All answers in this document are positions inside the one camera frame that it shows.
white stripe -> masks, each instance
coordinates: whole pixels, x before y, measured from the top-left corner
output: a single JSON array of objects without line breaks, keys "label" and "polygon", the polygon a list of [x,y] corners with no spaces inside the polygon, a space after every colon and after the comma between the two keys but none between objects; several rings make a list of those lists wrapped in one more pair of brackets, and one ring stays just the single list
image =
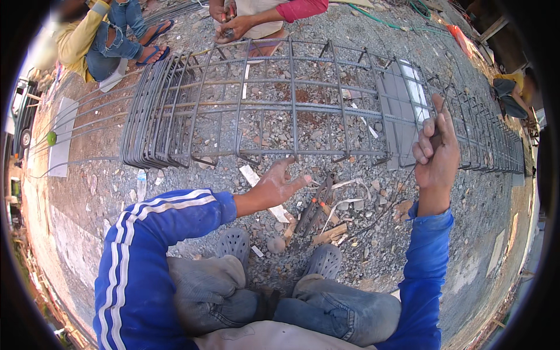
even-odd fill
[{"label": "white stripe", "polygon": [[[113,319],[111,335],[113,336],[113,340],[117,346],[117,349],[125,348],[124,343],[120,337],[120,328],[122,326],[122,321],[120,319],[120,308],[125,303],[124,289],[128,284],[128,262],[130,257],[128,246],[132,243],[132,238],[134,237],[134,226],[133,226],[134,222],[136,221],[137,218],[139,218],[140,220],[144,220],[147,217],[147,215],[151,212],[162,213],[168,209],[178,210],[191,206],[202,206],[204,204],[213,202],[216,199],[211,195],[197,200],[190,200],[190,201],[188,200],[188,199],[196,198],[201,194],[211,194],[211,193],[212,192],[210,190],[194,190],[187,195],[175,196],[171,198],[156,198],[151,202],[142,202],[134,205],[131,215],[127,218],[125,223],[127,228],[127,234],[125,237],[124,245],[121,246],[121,250],[123,254],[121,267],[119,271],[121,279],[120,279],[119,286],[117,287],[116,290],[117,301],[115,307],[111,309],[111,318]],[[174,202],[176,200],[185,200],[185,201],[179,203],[169,203],[169,202]],[[159,207],[155,207],[155,208],[150,207],[152,205],[160,204],[161,202],[165,202],[165,203]],[[138,213],[142,205],[146,205],[146,206],[142,209],[142,213],[139,216],[136,216],[136,214]],[[107,338],[109,327],[107,324],[107,320],[105,319],[105,311],[113,303],[113,289],[116,286],[116,266],[119,264],[117,246],[118,243],[122,241],[122,238],[124,236],[123,219],[125,214],[126,212],[121,213],[119,217],[119,221],[116,224],[117,236],[115,238],[115,242],[111,243],[111,256],[113,261],[112,261],[111,268],[109,269],[110,284],[106,290],[106,302],[99,310],[99,320],[101,323],[101,342],[103,346],[107,349],[110,348],[110,345]]]}]

pliers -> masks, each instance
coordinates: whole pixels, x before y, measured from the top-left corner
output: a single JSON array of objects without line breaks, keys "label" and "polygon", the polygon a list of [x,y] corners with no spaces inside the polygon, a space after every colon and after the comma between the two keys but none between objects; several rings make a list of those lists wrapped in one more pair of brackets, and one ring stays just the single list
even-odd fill
[{"label": "pliers", "polygon": [[[313,214],[313,217],[311,218],[311,221],[305,227],[303,237],[307,236],[309,231],[311,231],[311,229],[315,225],[315,222],[317,221],[317,218],[319,217],[319,213],[321,212],[322,207],[324,207],[326,205],[325,201],[326,201],[327,198],[329,198],[330,189],[332,188],[332,186],[334,184],[335,176],[336,176],[335,173],[330,172],[329,175],[327,175],[326,180],[319,186],[319,188],[317,189],[317,192],[315,193],[315,195],[311,199],[311,203],[309,203],[307,208],[305,208],[304,212],[301,214],[300,221],[297,223],[296,229],[294,230],[295,233],[297,233],[301,229],[301,227],[304,224],[305,219],[307,219],[307,217],[309,216],[311,211],[315,207],[317,207],[317,205],[320,205],[321,208],[317,208],[315,210],[315,213]],[[323,189],[325,189],[325,195],[322,197],[322,199],[319,199],[319,195],[320,195],[321,191],[323,191]]]}]

person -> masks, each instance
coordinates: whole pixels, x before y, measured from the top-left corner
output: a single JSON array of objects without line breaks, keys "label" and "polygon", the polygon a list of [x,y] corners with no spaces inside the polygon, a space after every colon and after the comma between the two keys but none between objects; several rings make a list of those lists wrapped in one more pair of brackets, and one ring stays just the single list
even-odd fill
[{"label": "person", "polygon": [[[329,8],[328,0],[209,0],[209,11],[214,18],[216,35],[214,41],[226,44],[243,37],[252,39],[283,39],[288,32],[283,28],[284,21],[308,18],[325,12]],[[226,36],[231,29],[233,36]],[[254,44],[249,57],[272,56],[282,41],[268,41]],[[259,63],[250,60],[250,64]]]},{"label": "person", "polygon": [[[86,82],[107,79],[121,58],[143,66],[164,59],[170,50],[150,44],[169,31],[173,21],[147,27],[138,0],[64,0],[57,16],[58,60]],[[127,39],[127,25],[138,41]]]},{"label": "person", "polygon": [[512,74],[496,74],[492,85],[507,115],[519,119],[526,119],[530,116],[532,120],[536,120],[531,106],[539,85],[531,67],[525,68],[525,76],[522,71]]},{"label": "person", "polygon": [[99,348],[439,349],[459,146],[442,98],[432,100],[439,113],[423,122],[413,145],[420,190],[409,211],[400,303],[336,282],[342,259],[331,244],[314,251],[290,298],[246,288],[249,237],[234,227],[220,236],[214,258],[166,257],[169,246],[277,206],[306,186],[308,175],[288,182],[290,157],[245,194],[176,190],[126,208],[106,235],[95,281]]}]

blue sleeve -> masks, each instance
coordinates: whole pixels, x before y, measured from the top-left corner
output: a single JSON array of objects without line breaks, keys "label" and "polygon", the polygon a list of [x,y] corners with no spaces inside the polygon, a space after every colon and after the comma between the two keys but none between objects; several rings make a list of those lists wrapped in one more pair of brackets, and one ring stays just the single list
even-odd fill
[{"label": "blue sleeve", "polygon": [[436,350],[441,347],[441,286],[449,260],[451,208],[437,216],[416,217],[418,202],[410,209],[413,218],[404,280],[399,283],[402,311],[396,332],[378,350]]},{"label": "blue sleeve", "polygon": [[105,238],[95,280],[94,329],[100,349],[197,349],[173,305],[167,248],[235,220],[228,192],[178,190],[136,203]]}]

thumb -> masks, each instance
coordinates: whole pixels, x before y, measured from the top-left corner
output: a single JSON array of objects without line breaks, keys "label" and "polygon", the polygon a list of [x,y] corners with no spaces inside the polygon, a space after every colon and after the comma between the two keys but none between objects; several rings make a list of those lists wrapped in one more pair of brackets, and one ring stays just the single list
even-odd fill
[{"label": "thumb", "polygon": [[290,189],[290,196],[296,193],[299,189],[304,188],[311,182],[311,175],[300,176],[286,186]]}]

